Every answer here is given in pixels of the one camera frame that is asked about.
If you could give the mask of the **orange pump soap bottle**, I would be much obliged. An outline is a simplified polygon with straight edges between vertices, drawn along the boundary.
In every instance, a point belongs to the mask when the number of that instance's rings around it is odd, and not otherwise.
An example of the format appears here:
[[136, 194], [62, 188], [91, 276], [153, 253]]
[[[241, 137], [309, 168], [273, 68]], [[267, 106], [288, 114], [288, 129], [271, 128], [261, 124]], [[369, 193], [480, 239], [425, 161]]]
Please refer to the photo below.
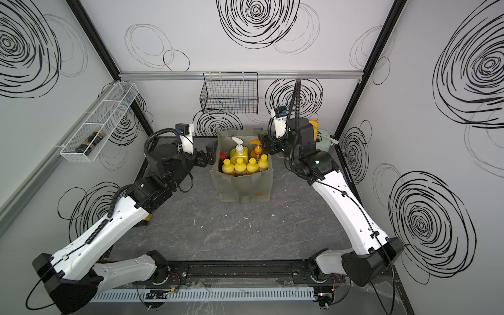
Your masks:
[[255, 140], [252, 140], [250, 142], [250, 144], [253, 144], [254, 145], [254, 148], [250, 150], [250, 158], [254, 158], [256, 160], [260, 160], [261, 159], [261, 156], [263, 154], [262, 150], [262, 146], [261, 146], [261, 141], [259, 139], [255, 139]]

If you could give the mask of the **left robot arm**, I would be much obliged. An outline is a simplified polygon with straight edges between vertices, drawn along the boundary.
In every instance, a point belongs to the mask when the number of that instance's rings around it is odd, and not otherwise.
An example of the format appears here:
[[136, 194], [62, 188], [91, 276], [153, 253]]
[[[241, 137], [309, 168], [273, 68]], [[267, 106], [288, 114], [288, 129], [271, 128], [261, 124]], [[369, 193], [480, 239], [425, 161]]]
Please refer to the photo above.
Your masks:
[[91, 228], [65, 248], [50, 255], [42, 253], [32, 263], [40, 282], [62, 314], [72, 314], [97, 294], [125, 284], [150, 282], [164, 285], [172, 276], [167, 260], [156, 250], [116, 262], [100, 258], [131, 228], [155, 212], [180, 189], [195, 167], [218, 160], [216, 146], [187, 154], [176, 143], [147, 150], [150, 172], [113, 195], [108, 211]]

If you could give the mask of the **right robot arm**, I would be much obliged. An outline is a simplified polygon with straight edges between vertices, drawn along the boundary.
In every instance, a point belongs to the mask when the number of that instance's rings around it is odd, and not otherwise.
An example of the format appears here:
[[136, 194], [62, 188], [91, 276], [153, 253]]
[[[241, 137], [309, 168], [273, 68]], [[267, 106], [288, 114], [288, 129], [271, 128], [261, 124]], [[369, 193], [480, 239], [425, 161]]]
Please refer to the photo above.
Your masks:
[[316, 273], [344, 274], [363, 287], [393, 266], [404, 243], [388, 236], [374, 222], [332, 155], [316, 148], [314, 127], [308, 119], [270, 118], [259, 140], [266, 152], [284, 154], [286, 167], [323, 197], [350, 240], [349, 250], [325, 249], [317, 253]]

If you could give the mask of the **yellow pump soap bottle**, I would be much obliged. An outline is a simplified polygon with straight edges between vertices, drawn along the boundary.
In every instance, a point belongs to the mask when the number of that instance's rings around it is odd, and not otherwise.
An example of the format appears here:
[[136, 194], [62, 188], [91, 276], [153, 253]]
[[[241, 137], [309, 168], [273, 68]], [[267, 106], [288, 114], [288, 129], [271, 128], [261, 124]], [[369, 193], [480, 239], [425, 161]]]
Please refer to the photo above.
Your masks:
[[230, 151], [230, 162], [235, 165], [238, 158], [241, 158], [245, 164], [249, 161], [249, 150], [248, 147], [244, 145], [244, 141], [238, 137], [232, 137], [236, 146]]

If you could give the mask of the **green fabric shopping bag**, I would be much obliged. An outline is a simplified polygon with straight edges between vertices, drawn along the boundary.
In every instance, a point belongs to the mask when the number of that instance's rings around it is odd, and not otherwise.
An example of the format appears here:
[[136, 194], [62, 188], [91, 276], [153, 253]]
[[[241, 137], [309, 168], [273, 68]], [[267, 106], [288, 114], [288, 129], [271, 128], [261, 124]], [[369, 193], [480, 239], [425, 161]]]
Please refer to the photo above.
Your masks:
[[210, 174], [221, 202], [247, 204], [270, 201], [274, 179], [271, 156], [268, 156], [269, 168], [267, 170], [251, 175], [233, 177], [224, 174], [220, 168], [220, 154], [229, 154], [236, 147], [236, 143], [232, 140], [234, 137], [243, 140], [244, 146], [249, 150], [253, 150], [254, 146], [250, 142], [257, 140], [258, 134], [262, 132], [260, 129], [242, 129], [219, 131], [217, 133], [215, 163], [211, 167]]

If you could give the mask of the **yellow cap bottle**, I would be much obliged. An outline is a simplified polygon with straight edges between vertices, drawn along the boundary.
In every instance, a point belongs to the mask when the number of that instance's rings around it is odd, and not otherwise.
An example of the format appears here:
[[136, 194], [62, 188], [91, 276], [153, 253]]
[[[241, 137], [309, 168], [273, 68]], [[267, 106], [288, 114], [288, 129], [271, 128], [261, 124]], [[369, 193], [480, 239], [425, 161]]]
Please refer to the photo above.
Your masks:
[[269, 169], [269, 157], [267, 154], [263, 154], [258, 159], [258, 166], [260, 171], [266, 171]]
[[226, 175], [235, 176], [234, 164], [229, 159], [223, 161], [221, 171]]
[[239, 177], [239, 176], [243, 176], [243, 175], [248, 174], [247, 164], [242, 157], [239, 157], [236, 159], [236, 163], [234, 164], [234, 174], [235, 174], [235, 177]]
[[255, 158], [249, 158], [248, 164], [246, 166], [247, 174], [251, 175], [259, 172], [259, 164]]

